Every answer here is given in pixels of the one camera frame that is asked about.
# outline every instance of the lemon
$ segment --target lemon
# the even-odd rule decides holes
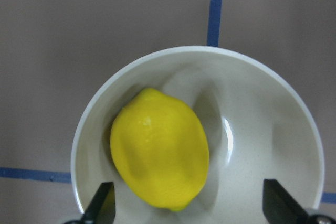
[[[110,146],[123,180],[154,207],[182,210],[206,182],[209,150],[198,117],[156,89],[143,89],[122,108]]]

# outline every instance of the white bowl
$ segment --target white bowl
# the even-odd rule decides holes
[[[121,179],[111,159],[113,119],[145,87],[186,102],[208,138],[206,185],[181,212],[143,202]],[[116,224],[265,223],[264,178],[278,179],[303,207],[317,208],[324,158],[314,120],[285,80],[239,53],[187,46],[142,57],[98,90],[77,127],[71,177],[82,212],[101,182],[114,182]]]

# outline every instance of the blue tape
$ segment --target blue tape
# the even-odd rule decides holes
[[[70,173],[48,172],[44,170],[27,170],[0,167],[0,177],[71,183]]]
[[[336,204],[336,193],[323,193],[321,203]]]
[[[210,0],[207,45],[218,47],[222,0]]]

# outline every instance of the gray surface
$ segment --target gray surface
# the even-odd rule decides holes
[[[150,52],[204,45],[208,6],[0,0],[0,166],[70,171],[72,138],[97,89]],[[333,192],[335,13],[336,0],[223,0],[219,43],[274,69],[303,98],[323,140],[325,191]],[[1,178],[0,187],[1,223],[55,223],[77,214],[70,185]],[[336,205],[321,208],[336,212]]]

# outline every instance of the gray floor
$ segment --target gray floor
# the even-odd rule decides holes
[[[70,171],[99,87],[150,52],[205,45],[209,0],[0,0],[1,167]],[[336,192],[336,0],[223,0],[219,46],[287,80],[310,109]],[[78,215],[70,184],[0,178],[0,223]],[[336,204],[321,204],[336,212]]]

